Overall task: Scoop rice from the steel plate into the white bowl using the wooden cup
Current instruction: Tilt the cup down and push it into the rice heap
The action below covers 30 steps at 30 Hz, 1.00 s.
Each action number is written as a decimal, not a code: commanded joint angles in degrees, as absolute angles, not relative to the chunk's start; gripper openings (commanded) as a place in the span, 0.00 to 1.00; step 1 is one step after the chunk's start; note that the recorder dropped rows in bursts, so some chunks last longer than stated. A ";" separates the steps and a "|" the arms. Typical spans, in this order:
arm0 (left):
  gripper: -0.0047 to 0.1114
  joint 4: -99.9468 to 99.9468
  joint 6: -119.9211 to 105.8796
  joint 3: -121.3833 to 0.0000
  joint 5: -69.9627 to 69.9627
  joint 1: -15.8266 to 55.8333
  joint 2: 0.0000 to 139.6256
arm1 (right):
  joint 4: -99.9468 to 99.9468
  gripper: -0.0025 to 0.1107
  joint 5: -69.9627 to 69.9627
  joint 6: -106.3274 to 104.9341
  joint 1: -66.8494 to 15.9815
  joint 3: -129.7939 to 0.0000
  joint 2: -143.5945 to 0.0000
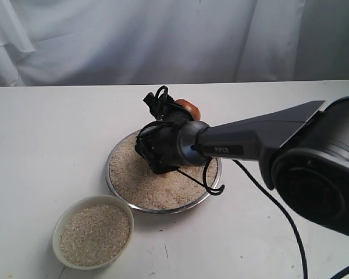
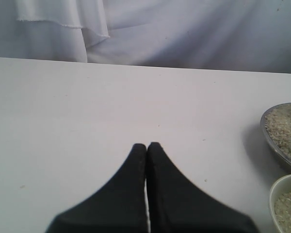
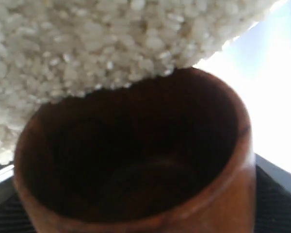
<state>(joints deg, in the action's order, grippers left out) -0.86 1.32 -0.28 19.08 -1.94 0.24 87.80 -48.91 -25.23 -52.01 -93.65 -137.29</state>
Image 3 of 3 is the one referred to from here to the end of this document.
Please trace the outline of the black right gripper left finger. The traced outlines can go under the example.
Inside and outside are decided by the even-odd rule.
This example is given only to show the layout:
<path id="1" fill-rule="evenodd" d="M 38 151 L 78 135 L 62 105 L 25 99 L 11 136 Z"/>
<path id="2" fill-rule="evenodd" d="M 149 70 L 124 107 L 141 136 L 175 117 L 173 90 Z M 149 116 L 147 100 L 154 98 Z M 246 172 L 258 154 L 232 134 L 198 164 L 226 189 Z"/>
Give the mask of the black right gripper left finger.
<path id="1" fill-rule="evenodd" d="M 17 194 L 0 204 L 0 233 L 36 233 Z"/>

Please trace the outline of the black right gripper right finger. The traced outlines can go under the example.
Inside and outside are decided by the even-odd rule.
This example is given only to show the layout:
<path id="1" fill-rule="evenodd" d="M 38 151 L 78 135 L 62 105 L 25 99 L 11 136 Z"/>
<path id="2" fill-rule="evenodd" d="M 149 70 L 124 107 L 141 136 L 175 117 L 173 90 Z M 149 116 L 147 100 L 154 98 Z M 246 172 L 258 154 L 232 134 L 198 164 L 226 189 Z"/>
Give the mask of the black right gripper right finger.
<path id="1" fill-rule="evenodd" d="M 256 168 L 256 233 L 291 233 L 291 193 L 262 168 Z"/>

